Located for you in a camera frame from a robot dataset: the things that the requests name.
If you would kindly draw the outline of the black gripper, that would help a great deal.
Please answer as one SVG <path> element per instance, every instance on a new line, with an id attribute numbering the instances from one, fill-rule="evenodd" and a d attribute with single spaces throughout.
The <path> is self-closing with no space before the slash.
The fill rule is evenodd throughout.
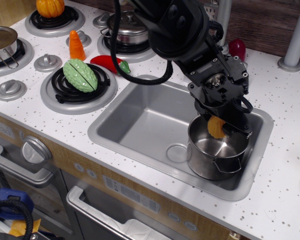
<path id="1" fill-rule="evenodd" d="M 253 107 L 245 98 L 249 93 L 249 74 L 238 56 L 198 56 L 187 63 L 190 94 L 195 98 L 197 114 L 208 121 L 216 116 L 225 121 L 227 137 L 253 134 L 248 114 Z"/>

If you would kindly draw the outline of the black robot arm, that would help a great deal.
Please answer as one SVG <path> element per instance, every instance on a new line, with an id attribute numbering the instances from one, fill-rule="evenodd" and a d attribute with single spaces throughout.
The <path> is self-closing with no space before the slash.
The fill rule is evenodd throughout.
<path id="1" fill-rule="evenodd" d="M 249 137 L 249 75 L 238 57 L 222 54 L 209 33 L 204 7 L 195 0 L 133 0 L 131 5 L 148 29 L 152 50 L 174 62 L 190 80 L 197 112 L 216 116 L 225 121 L 227 131 Z"/>

